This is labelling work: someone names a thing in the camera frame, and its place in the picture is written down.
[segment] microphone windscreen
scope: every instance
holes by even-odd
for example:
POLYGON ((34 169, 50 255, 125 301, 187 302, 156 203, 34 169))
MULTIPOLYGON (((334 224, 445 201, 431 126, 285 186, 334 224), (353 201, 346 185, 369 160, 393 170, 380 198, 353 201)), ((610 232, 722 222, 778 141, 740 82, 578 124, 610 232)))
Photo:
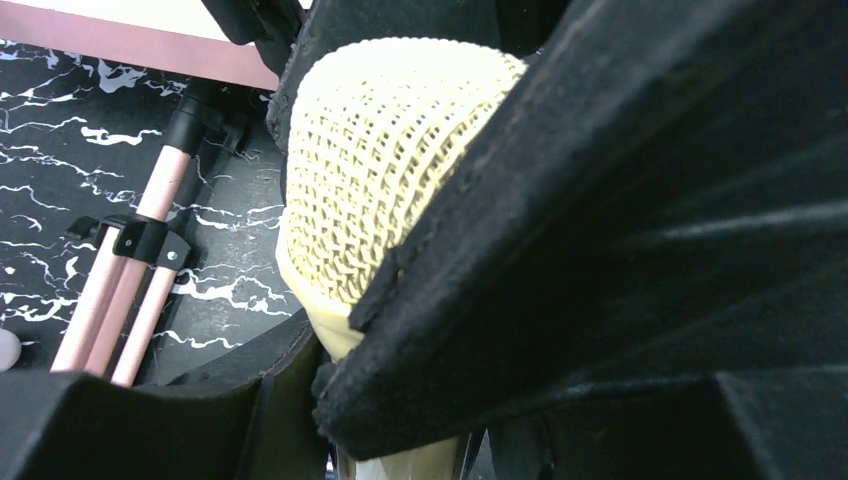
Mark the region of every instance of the microphone windscreen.
POLYGON ((525 68, 420 38, 368 40, 316 62, 292 106, 286 171, 283 229, 303 281, 355 304, 525 68))

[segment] microphone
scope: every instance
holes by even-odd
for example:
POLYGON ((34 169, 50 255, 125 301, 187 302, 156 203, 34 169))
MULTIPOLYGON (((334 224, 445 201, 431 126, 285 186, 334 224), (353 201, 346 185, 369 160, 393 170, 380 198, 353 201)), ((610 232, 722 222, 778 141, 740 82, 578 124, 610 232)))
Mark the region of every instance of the microphone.
MULTIPOLYGON (((333 362, 386 251, 403 242, 525 64, 426 38, 348 45, 316 62, 292 105, 277 262, 333 362)), ((342 478, 458 478, 463 439, 365 462, 342 478)))

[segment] mesh grille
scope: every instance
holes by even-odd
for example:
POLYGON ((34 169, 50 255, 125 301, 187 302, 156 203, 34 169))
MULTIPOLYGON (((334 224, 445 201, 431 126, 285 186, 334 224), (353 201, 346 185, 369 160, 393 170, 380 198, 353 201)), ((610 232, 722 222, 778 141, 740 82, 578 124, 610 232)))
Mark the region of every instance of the mesh grille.
POLYGON ((287 239, 298 272, 356 303, 524 69, 496 50, 409 38, 317 62, 289 136, 287 239))

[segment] yellow microphone head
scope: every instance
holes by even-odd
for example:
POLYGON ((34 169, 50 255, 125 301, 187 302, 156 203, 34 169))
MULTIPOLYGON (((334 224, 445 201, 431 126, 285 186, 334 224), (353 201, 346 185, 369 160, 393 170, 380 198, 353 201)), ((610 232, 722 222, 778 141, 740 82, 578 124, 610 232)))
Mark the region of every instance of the yellow microphone head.
POLYGON ((347 316, 385 252, 404 240, 524 70, 511 55, 469 43, 385 38, 342 47, 304 77, 277 256, 335 360, 361 338, 347 316))

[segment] round white object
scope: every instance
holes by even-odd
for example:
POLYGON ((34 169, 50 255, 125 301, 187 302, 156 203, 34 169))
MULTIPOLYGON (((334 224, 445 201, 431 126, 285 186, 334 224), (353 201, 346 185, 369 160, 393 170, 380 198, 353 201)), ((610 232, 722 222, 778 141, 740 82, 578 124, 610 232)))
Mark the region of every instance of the round white object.
POLYGON ((14 333, 0 328, 0 372, 12 368, 21 356, 21 341, 14 333))

